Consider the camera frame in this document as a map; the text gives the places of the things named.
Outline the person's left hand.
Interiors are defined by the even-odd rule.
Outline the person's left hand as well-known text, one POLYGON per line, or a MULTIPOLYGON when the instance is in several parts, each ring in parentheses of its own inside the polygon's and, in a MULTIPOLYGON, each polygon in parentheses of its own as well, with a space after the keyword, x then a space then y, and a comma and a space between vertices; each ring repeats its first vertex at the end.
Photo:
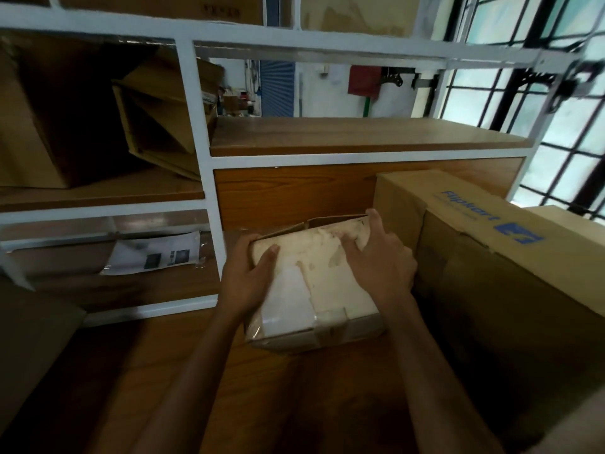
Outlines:
POLYGON ((236 326, 264 301, 270 284, 258 284, 253 274, 250 246, 258 234, 242 235, 232 247, 223 267, 222 282, 216 304, 216 320, 236 326))

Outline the person's right hand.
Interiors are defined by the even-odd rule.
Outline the person's right hand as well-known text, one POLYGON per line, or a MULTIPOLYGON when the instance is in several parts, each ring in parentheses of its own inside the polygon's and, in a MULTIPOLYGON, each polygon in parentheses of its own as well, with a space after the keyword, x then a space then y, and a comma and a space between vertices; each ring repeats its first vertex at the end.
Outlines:
POLYGON ((354 279, 373 300, 384 319, 416 308, 412 286, 418 264, 412 250, 385 231, 380 214, 367 209, 370 235, 365 261, 347 261, 354 279))

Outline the small taped cardboard box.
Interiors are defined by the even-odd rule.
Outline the small taped cardboard box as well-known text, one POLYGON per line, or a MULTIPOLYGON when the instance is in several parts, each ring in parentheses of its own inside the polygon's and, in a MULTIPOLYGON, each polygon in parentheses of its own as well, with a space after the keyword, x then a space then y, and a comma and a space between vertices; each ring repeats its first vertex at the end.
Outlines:
POLYGON ((262 236, 250 246, 254 265, 279 246, 272 283, 244 324, 246 342, 276 353, 299 353, 375 338, 384 332, 378 310, 356 282, 339 236, 364 249, 367 215, 307 220, 262 236))

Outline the person's right forearm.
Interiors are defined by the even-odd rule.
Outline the person's right forearm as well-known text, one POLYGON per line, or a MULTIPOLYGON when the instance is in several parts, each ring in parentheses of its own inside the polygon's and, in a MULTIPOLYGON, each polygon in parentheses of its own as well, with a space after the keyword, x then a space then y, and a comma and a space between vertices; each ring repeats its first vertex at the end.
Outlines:
POLYGON ((404 292, 375 300, 393 343, 420 454, 505 454, 404 292))

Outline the person's left forearm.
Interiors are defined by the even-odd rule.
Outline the person's left forearm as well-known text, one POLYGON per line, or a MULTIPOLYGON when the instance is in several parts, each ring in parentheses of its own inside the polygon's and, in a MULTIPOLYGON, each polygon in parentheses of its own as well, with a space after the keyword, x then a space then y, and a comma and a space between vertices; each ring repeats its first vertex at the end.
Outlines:
POLYGON ((185 366, 130 454, 199 454, 233 338, 244 311, 217 306, 185 366))

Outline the white paper in plastic pouch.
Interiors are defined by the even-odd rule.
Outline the white paper in plastic pouch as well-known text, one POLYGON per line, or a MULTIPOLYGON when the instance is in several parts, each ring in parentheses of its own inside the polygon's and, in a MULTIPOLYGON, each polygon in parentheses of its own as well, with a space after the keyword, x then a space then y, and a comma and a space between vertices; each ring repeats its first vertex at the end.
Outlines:
POLYGON ((100 274, 120 276, 186 265, 203 267, 213 254, 211 237, 201 231, 118 240, 100 274))

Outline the white metal shelf rack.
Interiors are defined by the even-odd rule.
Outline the white metal shelf rack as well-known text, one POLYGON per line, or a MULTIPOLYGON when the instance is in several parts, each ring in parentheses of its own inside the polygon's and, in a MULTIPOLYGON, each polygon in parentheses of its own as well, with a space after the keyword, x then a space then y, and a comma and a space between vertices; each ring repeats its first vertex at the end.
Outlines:
POLYGON ((225 230, 363 213, 377 172, 437 168, 506 197, 584 56, 445 40, 446 4, 420 0, 412 35, 391 37, 304 30, 301 0, 262 0, 263 25, 0 0, 0 30, 176 50, 201 176, 142 160, 74 188, 0 188, 0 277, 94 320, 179 313, 215 303, 225 230), (295 63, 293 117, 262 116, 261 60, 295 63), (367 118, 365 97, 347 93, 352 65, 401 69, 403 85, 381 85, 367 118), (530 136, 425 115, 437 72, 505 68, 554 77, 530 136), (118 240, 193 231, 214 247, 203 267, 100 274, 118 240))

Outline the large blue-printed cardboard box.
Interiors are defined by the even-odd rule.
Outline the large blue-printed cardboard box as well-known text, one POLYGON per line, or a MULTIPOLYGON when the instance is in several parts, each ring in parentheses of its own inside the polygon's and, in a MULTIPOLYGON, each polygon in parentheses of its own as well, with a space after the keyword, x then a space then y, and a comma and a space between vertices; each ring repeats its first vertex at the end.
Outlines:
POLYGON ((510 453, 605 387, 605 246, 441 171, 377 175, 373 206, 418 262, 414 295, 510 453))

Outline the blue roller shutter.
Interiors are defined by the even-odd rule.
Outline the blue roller shutter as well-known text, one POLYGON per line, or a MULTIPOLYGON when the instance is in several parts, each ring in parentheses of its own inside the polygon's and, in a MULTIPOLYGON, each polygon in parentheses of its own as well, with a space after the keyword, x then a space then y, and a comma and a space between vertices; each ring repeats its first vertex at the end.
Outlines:
POLYGON ((263 117, 293 117, 295 63, 261 60, 259 90, 263 117))

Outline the open tilted cardboard box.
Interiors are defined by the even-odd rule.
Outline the open tilted cardboard box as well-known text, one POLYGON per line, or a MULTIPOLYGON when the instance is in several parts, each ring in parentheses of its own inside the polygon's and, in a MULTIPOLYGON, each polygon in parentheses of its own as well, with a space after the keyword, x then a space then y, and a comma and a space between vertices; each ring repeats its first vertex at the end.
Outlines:
POLYGON ((176 50, 159 46, 112 80, 128 151, 154 166, 201 181, 176 50))

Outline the black window grille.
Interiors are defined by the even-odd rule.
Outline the black window grille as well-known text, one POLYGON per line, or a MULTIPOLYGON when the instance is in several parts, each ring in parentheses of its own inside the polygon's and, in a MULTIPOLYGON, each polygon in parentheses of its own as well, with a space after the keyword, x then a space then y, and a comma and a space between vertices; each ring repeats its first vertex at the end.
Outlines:
MULTIPOLYGON (((577 52, 605 64, 605 0, 443 0, 445 40, 577 52)), ((530 70, 460 69, 428 83, 425 115, 530 136, 541 122, 547 83, 530 70)), ((538 147, 510 200, 557 206, 605 226, 605 67, 591 89, 546 116, 538 147)))

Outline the large dark cardboard box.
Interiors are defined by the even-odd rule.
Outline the large dark cardboard box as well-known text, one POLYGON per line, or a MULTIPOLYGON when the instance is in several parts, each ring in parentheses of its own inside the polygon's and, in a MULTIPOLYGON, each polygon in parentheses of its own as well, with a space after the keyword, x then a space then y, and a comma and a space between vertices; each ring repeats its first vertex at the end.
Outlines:
POLYGON ((156 50, 0 30, 0 188, 68 189, 144 169, 112 84, 156 50))

